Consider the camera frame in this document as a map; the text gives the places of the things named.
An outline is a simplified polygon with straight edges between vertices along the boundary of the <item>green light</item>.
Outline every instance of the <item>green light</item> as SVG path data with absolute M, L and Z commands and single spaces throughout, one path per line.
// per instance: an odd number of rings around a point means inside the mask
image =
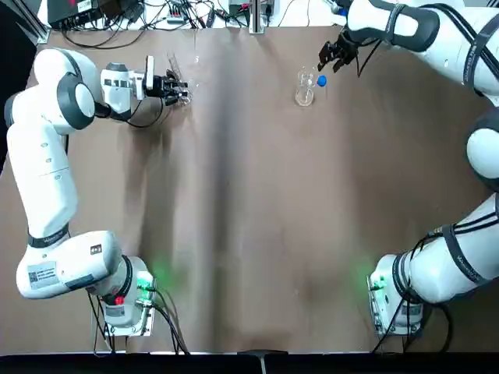
M 154 288 L 153 276 L 150 275 L 147 271 L 139 271 L 137 273 L 137 287 L 145 290 Z

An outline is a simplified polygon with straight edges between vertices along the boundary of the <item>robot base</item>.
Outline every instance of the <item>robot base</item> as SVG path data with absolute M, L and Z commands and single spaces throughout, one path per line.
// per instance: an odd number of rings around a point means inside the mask
M 387 255 L 377 265 L 376 270 L 367 277 L 367 289 L 369 294 L 369 307 L 371 319 L 376 334 L 406 335 L 407 334 L 407 302 L 395 288 L 392 267 L 396 256 Z M 397 313 L 394 322 L 390 322 Z M 423 318 L 423 305 L 410 303 L 409 305 L 409 330 L 411 334 L 418 333 Z
M 111 333 L 117 337 L 149 337 L 153 331 L 154 308 L 144 308 L 139 322 L 134 326 L 111 326 Z

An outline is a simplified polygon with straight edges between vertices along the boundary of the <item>metal bracket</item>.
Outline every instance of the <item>metal bracket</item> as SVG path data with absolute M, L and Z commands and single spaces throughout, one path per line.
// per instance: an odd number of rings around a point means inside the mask
M 249 33 L 250 34 L 264 34 L 265 27 L 262 23 L 261 16 L 261 0 L 252 0 L 251 2 L 251 15 L 249 18 Z
M 154 308 L 144 308 L 139 322 L 130 327 L 111 326 L 117 337 L 149 337 L 153 331 Z
M 50 36 L 50 29 L 46 27 L 37 17 L 31 12 L 30 8 L 24 3 L 24 0 L 12 0 L 14 6 L 19 11 L 20 15 L 27 21 L 31 30 L 27 30 L 37 38 L 38 44 L 46 44 Z

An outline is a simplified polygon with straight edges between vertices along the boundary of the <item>brown table surface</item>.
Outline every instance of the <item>brown table surface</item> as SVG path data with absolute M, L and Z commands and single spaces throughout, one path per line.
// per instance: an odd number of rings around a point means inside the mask
M 80 195 L 73 234 L 113 230 L 125 254 L 141 256 L 175 298 L 191 351 L 370 350 L 366 275 L 383 254 L 410 249 L 489 194 L 464 147 L 488 103 L 408 53 L 377 52 L 360 79 L 353 64 L 326 69 L 327 89 L 312 106 L 296 105 L 297 72 L 337 32 L 157 31 L 127 48 L 84 51 L 100 69 L 143 69 L 153 55 L 157 74 L 174 51 L 196 86 L 192 105 L 161 125 L 96 120 L 69 145 Z M 57 33 L 49 46 L 73 49 Z M 158 108 L 150 99 L 135 122 Z M 0 204 L 2 353 L 91 350 L 85 291 L 29 301 L 16 290 L 26 219 L 9 166 Z M 495 349 L 494 289 L 451 303 L 452 350 Z M 437 350 L 444 335 L 436 312 L 413 349 Z M 130 339 L 128 349 L 171 350 L 168 337 L 157 318 L 153 337 Z

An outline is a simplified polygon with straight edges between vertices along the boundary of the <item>blue cap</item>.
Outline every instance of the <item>blue cap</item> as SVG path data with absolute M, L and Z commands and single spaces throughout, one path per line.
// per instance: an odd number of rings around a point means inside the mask
M 326 76 L 319 76 L 319 78 L 317 78 L 317 84 L 320 87 L 324 87 L 327 84 L 327 78 L 326 78 Z

